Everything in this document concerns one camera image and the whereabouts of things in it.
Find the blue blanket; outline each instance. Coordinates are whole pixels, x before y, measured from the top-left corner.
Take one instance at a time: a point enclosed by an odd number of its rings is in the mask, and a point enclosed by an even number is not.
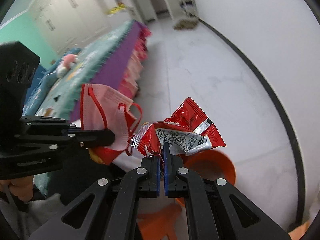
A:
[[[80,48],[72,48],[67,51],[63,56],[57,60],[45,73],[41,81],[34,88],[31,95],[28,96],[28,99],[25,103],[22,115],[35,115],[39,107],[41,106],[43,100],[47,96],[51,87],[57,81],[56,68],[59,66],[62,58],[67,54],[79,54],[81,51]]]

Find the purple bed skirt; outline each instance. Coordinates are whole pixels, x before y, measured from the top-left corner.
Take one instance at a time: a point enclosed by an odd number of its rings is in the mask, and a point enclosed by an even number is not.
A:
[[[128,65],[130,56],[134,49],[141,30],[146,26],[135,21],[127,37],[121,42],[120,46],[111,55],[100,69],[100,72],[91,80],[91,84],[103,84],[118,89],[123,78],[124,71]],[[75,107],[70,115],[70,122],[80,119],[80,100],[75,103]]]

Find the red snack wrapper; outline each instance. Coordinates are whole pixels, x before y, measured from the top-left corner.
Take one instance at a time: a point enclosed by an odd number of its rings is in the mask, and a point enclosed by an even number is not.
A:
[[[148,122],[134,135],[130,145],[145,156],[158,155],[164,142],[173,155],[195,154],[202,150],[226,146],[217,128],[191,99],[187,98],[170,118]]]

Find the mint green wall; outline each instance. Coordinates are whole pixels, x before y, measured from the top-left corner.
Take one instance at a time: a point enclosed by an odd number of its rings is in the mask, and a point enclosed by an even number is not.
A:
[[[44,68],[49,68],[50,62],[58,58],[39,33],[28,12],[0,29],[0,43],[6,41],[20,41],[41,58],[40,63]]]

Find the pink face mask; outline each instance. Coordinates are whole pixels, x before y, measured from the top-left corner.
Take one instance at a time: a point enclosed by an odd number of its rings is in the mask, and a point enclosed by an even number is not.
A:
[[[140,120],[131,130],[136,121],[134,115],[129,111],[133,100],[124,96],[111,87],[100,84],[83,84],[80,98],[80,118],[82,130],[110,129],[115,134],[115,141],[107,147],[91,149],[91,155],[96,154],[106,165],[120,155],[128,151],[128,141],[137,128]]]

